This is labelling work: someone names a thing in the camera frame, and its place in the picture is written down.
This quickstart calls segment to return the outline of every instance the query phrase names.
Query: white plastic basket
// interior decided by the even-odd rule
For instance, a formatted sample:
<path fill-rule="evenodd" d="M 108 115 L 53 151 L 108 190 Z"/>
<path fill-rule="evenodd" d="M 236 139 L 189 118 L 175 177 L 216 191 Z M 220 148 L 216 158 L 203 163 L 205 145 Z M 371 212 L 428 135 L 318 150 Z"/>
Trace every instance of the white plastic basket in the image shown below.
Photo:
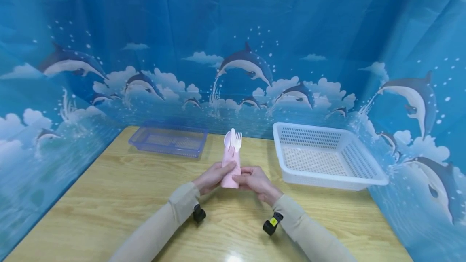
<path fill-rule="evenodd" d="M 388 184 L 380 165 L 350 131 L 277 122 L 273 139 L 285 182 L 356 191 Z"/>

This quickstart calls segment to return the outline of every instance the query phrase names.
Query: beige sleeve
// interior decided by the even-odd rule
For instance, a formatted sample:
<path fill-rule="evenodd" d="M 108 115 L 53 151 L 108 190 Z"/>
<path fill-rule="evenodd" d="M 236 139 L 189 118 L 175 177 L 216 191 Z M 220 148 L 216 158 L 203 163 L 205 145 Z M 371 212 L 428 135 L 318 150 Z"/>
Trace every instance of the beige sleeve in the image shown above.
<path fill-rule="evenodd" d="M 151 262 L 193 213 L 199 196 L 199 190 L 192 182 L 177 188 L 170 196 L 169 202 L 123 243 L 110 262 Z"/>
<path fill-rule="evenodd" d="M 312 262 L 356 261 L 348 249 L 327 229 L 313 221 L 303 208 L 287 195 L 282 195 L 273 210 L 283 215 L 280 222 L 293 241 Z"/>

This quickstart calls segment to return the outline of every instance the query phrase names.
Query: black device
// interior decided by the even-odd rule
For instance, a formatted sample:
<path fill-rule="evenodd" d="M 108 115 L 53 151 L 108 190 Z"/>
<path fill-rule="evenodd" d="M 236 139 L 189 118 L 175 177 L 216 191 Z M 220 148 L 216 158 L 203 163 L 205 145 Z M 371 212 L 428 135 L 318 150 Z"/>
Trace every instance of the black device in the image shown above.
<path fill-rule="evenodd" d="M 273 235 L 282 219 L 283 215 L 281 213 L 273 213 L 273 217 L 270 220 L 266 220 L 264 222 L 263 230 L 269 234 L 269 236 Z"/>
<path fill-rule="evenodd" d="M 196 204 L 194 207 L 194 212 L 193 212 L 193 218 L 196 223 L 202 222 L 207 215 L 205 214 L 205 211 L 201 209 L 200 204 Z"/>

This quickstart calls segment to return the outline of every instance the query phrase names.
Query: table surface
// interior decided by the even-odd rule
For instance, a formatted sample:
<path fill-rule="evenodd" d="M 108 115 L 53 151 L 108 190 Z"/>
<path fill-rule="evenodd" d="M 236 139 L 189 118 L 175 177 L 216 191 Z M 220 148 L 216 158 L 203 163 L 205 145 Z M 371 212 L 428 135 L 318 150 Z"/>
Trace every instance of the table surface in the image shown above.
<path fill-rule="evenodd" d="M 6 262 L 108 261 L 179 185 L 222 158 L 223 136 L 209 134 L 194 160 L 137 151 L 128 144 L 136 129 L 122 131 Z M 241 164 L 261 166 L 358 261 L 412 261 L 367 190 L 284 183 L 271 140 L 244 138 Z M 306 261 L 280 226 L 272 237 L 263 232 L 272 210 L 252 192 L 219 188 L 200 202 L 207 218 L 200 226 L 188 219 L 154 261 Z"/>

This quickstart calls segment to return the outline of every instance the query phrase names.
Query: pink cutlery holder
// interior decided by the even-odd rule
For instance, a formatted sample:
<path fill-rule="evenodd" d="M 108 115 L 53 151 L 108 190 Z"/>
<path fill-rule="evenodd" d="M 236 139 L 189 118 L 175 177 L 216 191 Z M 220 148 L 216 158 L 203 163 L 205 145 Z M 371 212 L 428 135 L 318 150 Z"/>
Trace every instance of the pink cutlery holder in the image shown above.
<path fill-rule="evenodd" d="M 232 177 L 233 175 L 241 175 L 241 163 L 239 160 L 239 152 L 235 152 L 233 146 L 229 148 L 225 146 L 223 152 L 222 167 L 225 167 L 231 161 L 236 161 L 236 167 L 228 173 L 221 181 L 220 186 L 223 188 L 239 188 L 239 184 L 236 183 Z"/>

